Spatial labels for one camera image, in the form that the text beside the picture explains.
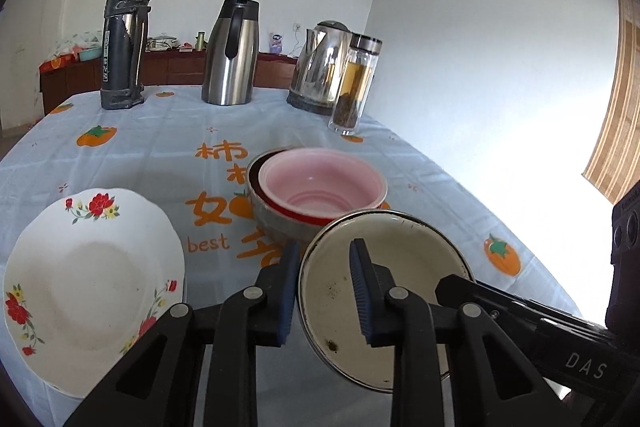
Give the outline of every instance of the kettle base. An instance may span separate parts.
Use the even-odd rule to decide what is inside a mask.
[[[287,103],[297,109],[304,111],[314,112],[316,114],[322,114],[323,116],[331,116],[333,107],[327,107],[325,105],[319,105],[318,103],[309,102],[308,98],[304,98],[299,94],[289,91],[287,97]]]
[[[144,103],[139,89],[101,89],[100,105],[103,109],[131,109],[139,103]]]

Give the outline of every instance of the enamel plate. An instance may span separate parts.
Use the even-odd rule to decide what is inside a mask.
[[[6,264],[4,320],[29,368],[85,397],[172,304],[184,255],[166,214],[123,188],[50,204]]]
[[[332,369],[368,389],[390,393],[394,348],[370,347],[360,332],[349,271],[349,245],[362,237],[373,263],[391,270],[396,285],[429,303],[451,274],[474,280],[462,254],[438,230],[394,210],[360,210],[333,221],[306,249],[298,279],[298,309],[306,336]],[[447,375],[438,346],[440,373]]]

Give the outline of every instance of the white floral plate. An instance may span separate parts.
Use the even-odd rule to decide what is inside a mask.
[[[6,264],[4,320],[29,368],[85,397],[172,304],[184,254],[166,214],[124,188],[50,204]]]

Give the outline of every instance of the pink bowl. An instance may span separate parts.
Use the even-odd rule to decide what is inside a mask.
[[[258,172],[258,183],[277,206],[316,219],[376,208],[386,197],[380,172],[333,149],[300,148],[273,155]]]

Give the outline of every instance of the bowl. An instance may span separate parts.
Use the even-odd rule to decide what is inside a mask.
[[[246,170],[246,194],[254,210],[254,219],[264,233],[281,246],[284,246],[289,239],[299,241],[300,249],[304,250],[322,230],[322,225],[299,221],[271,206],[271,201],[260,188],[258,181],[258,172],[264,163],[272,156],[286,150],[276,149],[265,152],[249,163]]]
[[[2,282],[4,320],[38,377],[83,398],[182,301],[183,280],[166,214],[130,190],[91,188],[50,204],[18,237]]]
[[[394,210],[359,210],[336,219],[306,248],[298,277],[300,323],[316,355],[367,389],[393,390],[394,348],[371,347],[360,331],[349,266],[349,247],[365,240],[373,263],[388,267],[396,285],[437,304],[435,289],[447,275],[474,281],[458,249],[437,229]],[[448,374],[438,346],[440,376]]]
[[[88,50],[83,50],[81,52],[78,52],[78,58],[80,59],[80,62],[86,62],[88,60],[94,60],[94,58],[98,58],[100,57],[100,55],[102,55],[102,47],[98,47],[98,48],[90,48]]]
[[[332,221],[386,197],[385,177],[371,165],[325,148],[290,149],[270,157],[258,172],[265,195],[278,206]]]

